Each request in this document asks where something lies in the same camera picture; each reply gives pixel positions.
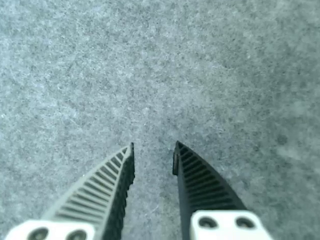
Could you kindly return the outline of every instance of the white plastic mount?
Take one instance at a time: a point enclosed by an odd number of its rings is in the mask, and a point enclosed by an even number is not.
[[[28,220],[11,229],[5,240],[93,240],[95,229],[81,222]]]
[[[190,220],[190,240],[272,240],[259,217],[246,210],[198,210]]]

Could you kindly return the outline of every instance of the gray carpet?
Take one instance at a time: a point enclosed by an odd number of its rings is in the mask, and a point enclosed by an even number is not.
[[[132,141],[123,239],[180,239],[180,140],[276,239],[318,239],[319,12],[319,0],[0,0],[0,238]]]

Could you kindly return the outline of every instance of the speckled gray surface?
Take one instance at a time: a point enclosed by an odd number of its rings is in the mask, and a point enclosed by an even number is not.
[[[320,236],[320,1],[0,0],[0,232],[135,143],[123,239],[179,239],[172,153]]]

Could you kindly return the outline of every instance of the screw hole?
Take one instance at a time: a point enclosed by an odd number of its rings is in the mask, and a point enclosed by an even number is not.
[[[218,226],[217,222],[209,217],[202,217],[199,220],[199,225],[204,228],[213,229]]]
[[[86,239],[87,239],[87,233],[83,230],[73,231],[66,238],[66,240],[86,240]]]
[[[255,224],[248,218],[246,217],[239,217],[236,220],[236,224],[240,228],[246,228],[246,229],[252,229],[255,227]]]
[[[49,230],[45,227],[37,228],[32,231],[28,237],[28,240],[44,240],[48,236]]]

